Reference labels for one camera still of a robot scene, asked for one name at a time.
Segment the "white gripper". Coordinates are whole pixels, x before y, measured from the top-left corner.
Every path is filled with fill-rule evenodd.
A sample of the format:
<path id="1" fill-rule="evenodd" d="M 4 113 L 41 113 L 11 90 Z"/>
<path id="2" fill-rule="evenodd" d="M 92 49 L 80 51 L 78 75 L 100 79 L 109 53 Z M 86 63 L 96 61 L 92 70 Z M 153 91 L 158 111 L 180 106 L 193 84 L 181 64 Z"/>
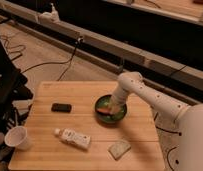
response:
<path id="1" fill-rule="evenodd" d="M 118 113 L 121 110 L 121 106 L 126 103 L 129 95 L 129 91 L 123 89 L 120 85 L 118 85 L 111 95 L 111 103 L 113 105 L 111 106 L 110 113 Z"/>

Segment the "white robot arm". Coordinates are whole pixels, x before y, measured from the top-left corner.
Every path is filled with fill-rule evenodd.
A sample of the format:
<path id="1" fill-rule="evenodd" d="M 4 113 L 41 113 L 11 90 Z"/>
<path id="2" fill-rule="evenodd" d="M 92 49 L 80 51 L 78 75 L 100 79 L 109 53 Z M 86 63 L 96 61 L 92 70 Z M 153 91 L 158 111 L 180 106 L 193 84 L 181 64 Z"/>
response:
<path id="1" fill-rule="evenodd" d="M 111 95 L 111 113 L 116 114 L 132 93 L 179 125 L 175 171 L 203 171 L 203 104 L 189 105 L 145 85 L 139 72 L 125 72 Z"/>

